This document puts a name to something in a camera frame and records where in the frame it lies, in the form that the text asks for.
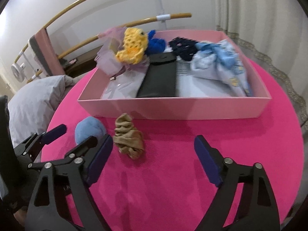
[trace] yellow crocheted toy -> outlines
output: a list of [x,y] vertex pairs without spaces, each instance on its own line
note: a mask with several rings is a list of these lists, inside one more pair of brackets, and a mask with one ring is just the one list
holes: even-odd
[[124,33],[123,50],[118,51],[116,58],[119,62],[137,64],[141,62],[147,49],[147,34],[140,28],[127,28]]

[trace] pink box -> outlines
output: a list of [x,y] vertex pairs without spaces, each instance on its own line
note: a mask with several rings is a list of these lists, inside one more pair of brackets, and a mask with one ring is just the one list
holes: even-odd
[[256,118],[268,104],[271,96],[261,77],[240,48],[221,31],[167,30],[155,34],[167,42],[175,37],[197,41],[219,42],[228,39],[240,54],[255,97],[204,98],[134,98],[100,99],[109,83],[109,77],[97,69],[78,98],[79,104],[92,116],[117,118],[129,113],[135,119],[205,120]]

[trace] white curtain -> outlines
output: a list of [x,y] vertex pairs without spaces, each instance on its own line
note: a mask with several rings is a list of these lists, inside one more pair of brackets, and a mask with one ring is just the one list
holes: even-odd
[[216,0],[216,25],[254,52],[285,84],[307,119],[308,18],[297,0]]

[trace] tan scrunchie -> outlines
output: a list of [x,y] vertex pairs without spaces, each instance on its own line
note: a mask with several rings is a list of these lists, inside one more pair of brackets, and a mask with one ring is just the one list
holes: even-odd
[[119,147],[119,152],[128,154],[130,158],[136,160],[143,153],[143,135],[131,122],[131,117],[124,113],[115,121],[115,136],[113,142]]

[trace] wooden barre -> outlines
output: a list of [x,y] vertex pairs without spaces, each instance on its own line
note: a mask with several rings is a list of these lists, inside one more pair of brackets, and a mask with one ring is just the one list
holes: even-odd
[[[171,14],[171,15],[170,15],[170,19],[190,18],[191,16],[192,16],[191,13]],[[123,27],[125,27],[125,26],[126,26],[126,27],[135,27],[135,26],[138,26],[138,25],[141,25],[141,24],[146,24],[146,23],[156,22],[156,21],[158,21],[157,18],[156,18],[156,17],[152,17],[152,18],[146,18],[146,19],[142,19],[142,20],[138,20],[138,21],[132,21],[132,22],[129,22],[129,23],[127,23],[127,24],[123,24],[123,25],[121,25],[121,26],[123,26]],[[68,49],[67,51],[65,51],[65,52],[63,52],[62,54],[60,54],[60,55],[58,56],[58,59],[61,59],[61,58],[65,57],[66,55],[68,55],[68,54],[74,52],[75,50],[77,50],[77,49],[79,49],[79,48],[81,48],[81,47],[83,47],[83,46],[85,46],[85,45],[87,45],[87,44],[89,44],[90,42],[96,41],[97,39],[98,39],[98,35],[93,36],[93,37],[91,37],[91,38],[88,38],[88,39],[85,40],[85,41],[82,41],[81,43],[79,43],[79,44],[77,44],[77,45],[71,47],[71,48]],[[37,72],[35,73],[35,76],[36,76],[36,77],[39,76],[42,72],[43,72],[43,71],[40,69],[39,71],[37,71]],[[27,83],[32,82],[32,81],[33,81],[33,79],[31,78],[31,79],[29,79],[29,80],[27,81]]]
[[[65,8],[64,10],[62,10],[60,13],[56,14],[53,18],[51,18],[44,26],[43,28],[47,28],[50,24],[52,24],[55,20],[57,20],[60,16],[64,15],[67,11],[71,10],[72,8],[76,7],[77,5],[83,3],[86,0],[77,0],[74,3],[72,3],[70,6],[68,6],[67,8]],[[26,49],[28,48],[28,44],[26,44],[23,49],[22,52],[24,52]],[[16,57],[14,63],[17,63],[17,61],[20,58],[20,54]]]

